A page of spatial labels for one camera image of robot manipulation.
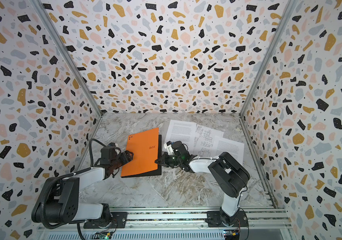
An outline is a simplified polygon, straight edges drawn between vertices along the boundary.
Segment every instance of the terrazzo patterned wall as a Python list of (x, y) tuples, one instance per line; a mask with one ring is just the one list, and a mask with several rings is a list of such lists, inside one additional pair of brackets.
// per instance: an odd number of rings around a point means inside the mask
[(342, 0), (298, 1), (247, 109), (297, 238), (342, 240)]
[(43, 3), (103, 112), (234, 113), (286, 1)]
[(30, 3), (0, 0), (0, 240), (32, 239), (42, 185), (75, 169), (96, 120)]

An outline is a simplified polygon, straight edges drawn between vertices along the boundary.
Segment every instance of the folder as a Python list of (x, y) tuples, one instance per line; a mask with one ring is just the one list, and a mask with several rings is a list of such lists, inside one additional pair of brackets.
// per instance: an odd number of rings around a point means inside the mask
[(131, 162), (122, 167), (121, 177), (144, 177), (161, 175), (161, 166), (155, 160), (161, 156), (159, 128), (128, 136), (128, 151), (134, 153)]

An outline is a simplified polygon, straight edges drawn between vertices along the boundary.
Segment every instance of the white paper sheet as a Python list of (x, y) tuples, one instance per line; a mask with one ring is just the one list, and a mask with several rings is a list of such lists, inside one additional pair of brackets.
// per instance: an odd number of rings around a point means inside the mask
[(223, 132), (202, 125), (196, 126), (194, 151), (190, 154), (201, 157), (211, 157), (214, 137), (223, 137)]
[(244, 143), (216, 136), (214, 137), (212, 149), (213, 151), (210, 157), (218, 156), (222, 152), (228, 152), (238, 163), (243, 165)]
[(195, 142), (195, 132), (196, 132), (196, 122), (184, 122), (171, 120), (168, 126), (167, 134), (165, 136), (164, 143), (171, 141), (181, 141), (188, 146), (188, 151), (194, 151)]

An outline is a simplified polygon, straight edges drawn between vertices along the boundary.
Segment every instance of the marble table surface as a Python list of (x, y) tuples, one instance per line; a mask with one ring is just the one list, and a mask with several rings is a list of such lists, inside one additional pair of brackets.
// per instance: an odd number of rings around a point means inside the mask
[[(128, 135), (159, 127), (159, 134), (166, 135), (171, 119), (196, 122), (224, 132), (224, 138), (245, 144), (243, 166), (250, 173), (248, 191), (243, 193), (241, 206), (269, 206), (267, 195), (257, 173), (250, 149), (241, 129), (237, 114), (139, 114), (106, 113), (95, 135), (99, 141), (115, 142), (125, 150)], [(101, 145), (92, 143), (94, 161), (100, 158)], [(89, 153), (81, 167), (90, 164)], [(216, 180), (207, 173), (187, 173), (162, 167), (162, 175), (150, 177), (115, 178), (97, 182), (80, 191), (81, 202), (107, 203), (111, 207), (165, 207), (165, 206), (221, 206), (224, 193)]]

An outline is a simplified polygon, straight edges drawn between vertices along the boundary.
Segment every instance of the ventilation grille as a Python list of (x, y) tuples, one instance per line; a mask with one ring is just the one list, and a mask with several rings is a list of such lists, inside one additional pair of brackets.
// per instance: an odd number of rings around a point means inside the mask
[[(85, 232), (83, 236), (87, 240), (96, 239), (93, 233)], [(47, 240), (78, 240), (77, 232), (50, 232)], [(176, 230), (176, 231), (118, 231), (112, 235), (112, 239), (165, 239), (165, 240), (222, 240), (223, 230)]]

